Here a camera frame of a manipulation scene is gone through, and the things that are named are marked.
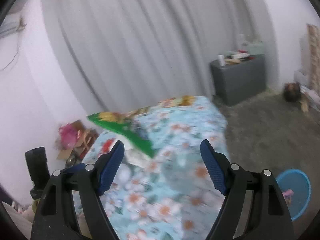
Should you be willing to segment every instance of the bed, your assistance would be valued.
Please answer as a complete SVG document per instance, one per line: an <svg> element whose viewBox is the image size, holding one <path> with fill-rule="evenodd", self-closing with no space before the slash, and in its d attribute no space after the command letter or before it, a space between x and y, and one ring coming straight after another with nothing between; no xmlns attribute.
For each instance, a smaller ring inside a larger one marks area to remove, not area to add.
<svg viewBox="0 0 320 240"><path fill-rule="evenodd" d="M205 239L224 197L213 186L199 146L208 139L228 157L224 116L199 96L190 106L161 104L135 118L156 154L144 168L124 158L116 175L120 179L100 197L116 233L121 240ZM104 130L83 162L94 163L105 143L116 137ZM79 194L73 198L83 219Z"/></svg>

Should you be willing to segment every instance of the white curtain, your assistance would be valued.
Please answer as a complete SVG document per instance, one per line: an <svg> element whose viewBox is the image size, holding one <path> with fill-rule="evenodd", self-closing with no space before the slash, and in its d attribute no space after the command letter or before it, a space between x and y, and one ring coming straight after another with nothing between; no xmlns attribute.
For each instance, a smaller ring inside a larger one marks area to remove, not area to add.
<svg viewBox="0 0 320 240"><path fill-rule="evenodd" d="M239 32L251 35L235 23L230 0L57 1L70 52L109 111L183 95L211 98L208 63L236 49Z"/></svg>

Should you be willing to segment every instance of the air conditioner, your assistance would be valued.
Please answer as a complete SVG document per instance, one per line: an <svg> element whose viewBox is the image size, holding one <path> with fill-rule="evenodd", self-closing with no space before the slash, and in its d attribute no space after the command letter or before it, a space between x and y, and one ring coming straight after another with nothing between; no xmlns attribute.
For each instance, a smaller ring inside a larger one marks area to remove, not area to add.
<svg viewBox="0 0 320 240"><path fill-rule="evenodd" d="M0 26L0 38L18 31L20 27L20 14L9 14Z"/></svg>

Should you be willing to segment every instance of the white wall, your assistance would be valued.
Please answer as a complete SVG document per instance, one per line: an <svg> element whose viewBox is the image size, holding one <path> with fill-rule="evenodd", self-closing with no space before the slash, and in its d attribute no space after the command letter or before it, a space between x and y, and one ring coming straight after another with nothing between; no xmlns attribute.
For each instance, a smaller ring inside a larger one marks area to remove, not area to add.
<svg viewBox="0 0 320 240"><path fill-rule="evenodd" d="M320 18L309 0L265 0L265 3L274 27L279 88L282 88L284 83L293 81L296 70L309 68L306 24L320 26Z"/></svg>
<svg viewBox="0 0 320 240"><path fill-rule="evenodd" d="M245 0L257 38L265 45L267 86L279 88L279 61L276 34L265 0Z"/></svg>
<svg viewBox="0 0 320 240"><path fill-rule="evenodd" d="M0 39L0 68L13 58L17 42L18 34ZM33 187L24 156L26 151L45 146L49 170L64 166L55 160L58 123L33 81L25 53L20 46L19 57L0 72L0 184L22 204L31 202L29 191Z"/></svg>
<svg viewBox="0 0 320 240"><path fill-rule="evenodd" d="M24 153L45 146L49 171L63 168L54 148L60 123L81 119L87 112L61 72L51 48L40 0L28 0L22 15L19 57L0 72L0 184L21 204L31 203L31 179ZM0 39L0 69L16 53L18 35Z"/></svg>

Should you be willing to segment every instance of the blue plastic basin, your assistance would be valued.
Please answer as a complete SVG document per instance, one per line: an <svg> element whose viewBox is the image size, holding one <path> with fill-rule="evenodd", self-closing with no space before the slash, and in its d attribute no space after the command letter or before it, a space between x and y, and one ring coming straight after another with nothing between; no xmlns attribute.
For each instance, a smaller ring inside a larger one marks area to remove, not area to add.
<svg viewBox="0 0 320 240"><path fill-rule="evenodd" d="M311 185L307 175L300 170L284 171L276 178L282 192L291 189L294 192L292 202L288 206L292 221L300 217L306 210L311 196Z"/></svg>

